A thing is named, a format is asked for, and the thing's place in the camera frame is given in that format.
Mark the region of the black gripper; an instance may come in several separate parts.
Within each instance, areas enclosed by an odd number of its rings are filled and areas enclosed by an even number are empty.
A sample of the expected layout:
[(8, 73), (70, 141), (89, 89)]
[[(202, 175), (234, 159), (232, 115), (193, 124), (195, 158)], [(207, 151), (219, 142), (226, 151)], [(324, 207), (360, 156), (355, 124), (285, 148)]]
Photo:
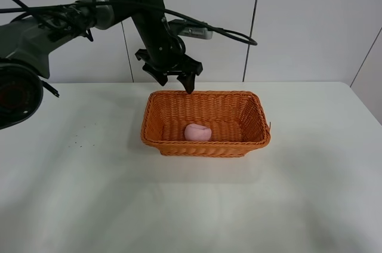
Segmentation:
[(174, 34), (162, 12), (142, 11), (134, 15), (134, 24), (146, 47), (136, 56), (144, 61), (142, 69), (165, 86), (167, 75), (176, 75), (185, 92), (195, 89), (195, 77), (203, 71), (202, 64), (186, 55), (183, 40)]

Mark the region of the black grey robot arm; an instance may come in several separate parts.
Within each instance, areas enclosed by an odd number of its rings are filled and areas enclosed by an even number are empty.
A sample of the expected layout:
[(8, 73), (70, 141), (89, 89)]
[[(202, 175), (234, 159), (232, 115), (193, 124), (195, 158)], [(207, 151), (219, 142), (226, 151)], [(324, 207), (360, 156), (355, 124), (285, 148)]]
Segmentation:
[(22, 5), (21, 15), (1, 26), (1, 128), (29, 119), (44, 91), (58, 95), (47, 82), (51, 52), (79, 36), (92, 39), (92, 28), (106, 30), (128, 18), (144, 43), (136, 52), (143, 70), (161, 85), (175, 76), (191, 93), (203, 67), (187, 56), (164, 8), (164, 0), (77, 0), (40, 9)]

